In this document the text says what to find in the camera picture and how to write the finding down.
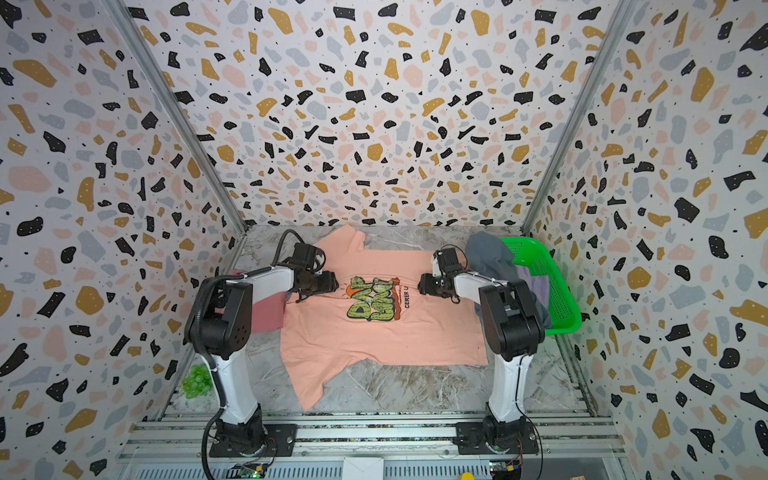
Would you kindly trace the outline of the peach graphic t-shirt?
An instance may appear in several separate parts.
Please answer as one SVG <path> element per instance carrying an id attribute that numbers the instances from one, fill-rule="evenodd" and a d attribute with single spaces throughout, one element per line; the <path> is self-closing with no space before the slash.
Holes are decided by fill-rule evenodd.
<path id="1" fill-rule="evenodd" d="M 301 408 L 310 410 L 324 386 L 363 360 L 395 366 L 484 365 L 486 344 L 474 303 L 422 295 L 432 270 L 421 250 L 372 250 L 366 235 L 343 226 L 317 247 L 339 283 L 330 294 L 291 301 L 280 351 Z"/>

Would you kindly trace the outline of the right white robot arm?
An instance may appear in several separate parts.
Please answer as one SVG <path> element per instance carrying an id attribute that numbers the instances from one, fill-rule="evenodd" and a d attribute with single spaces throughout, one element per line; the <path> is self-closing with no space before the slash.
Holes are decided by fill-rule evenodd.
<path id="1" fill-rule="evenodd" d="M 545 328 L 528 284 L 470 271 L 461 264 L 456 249 L 447 247 L 434 252 L 432 271 L 421 276 L 418 290 L 454 303 L 477 304 L 486 343 L 495 355 L 484 418 L 456 425 L 454 444 L 459 453 L 537 453 L 539 434 L 525 412 L 523 391 Z"/>

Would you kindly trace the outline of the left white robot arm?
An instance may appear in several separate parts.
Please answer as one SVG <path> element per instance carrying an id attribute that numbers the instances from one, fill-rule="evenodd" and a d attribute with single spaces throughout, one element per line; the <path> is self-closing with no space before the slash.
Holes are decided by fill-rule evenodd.
<path id="1" fill-rule="evenodd" d="M 325 269 L 325 252 L 304 241 L 284 260 L 256 270 L 205 279 L 193 303 L 184 337 L 207 367 L 218 400 L 212 453 L 252 456 L 270 446 L 261 407 L 251 388 L 242 350 L 252 334 L 254 305 L 296 293 L 300 301 L 338 289 Z"/>

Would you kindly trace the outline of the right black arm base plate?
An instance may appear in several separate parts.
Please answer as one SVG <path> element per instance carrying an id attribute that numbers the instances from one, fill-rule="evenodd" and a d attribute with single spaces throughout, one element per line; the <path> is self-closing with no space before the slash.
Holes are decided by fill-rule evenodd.
<path id="1" fill-rule="evenodd" d="M 492 416 L 478 422 L 460 422 L 453 444 L 460 455 L 537 454 L 540 451 L 534 425 L 525 418 L 497 422 Z"/>

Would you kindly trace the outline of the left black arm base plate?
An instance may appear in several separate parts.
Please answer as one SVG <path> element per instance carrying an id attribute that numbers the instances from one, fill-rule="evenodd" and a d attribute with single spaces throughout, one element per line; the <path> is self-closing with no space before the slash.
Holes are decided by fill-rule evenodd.
<path id="1" fill-rule="evenodd" d="M 216 432 L 216 441 L 208 454 L 213 458 L 290 457 L 293 454 L 298 426 L 279 424 L 218 423 L 223 431 Z"/>

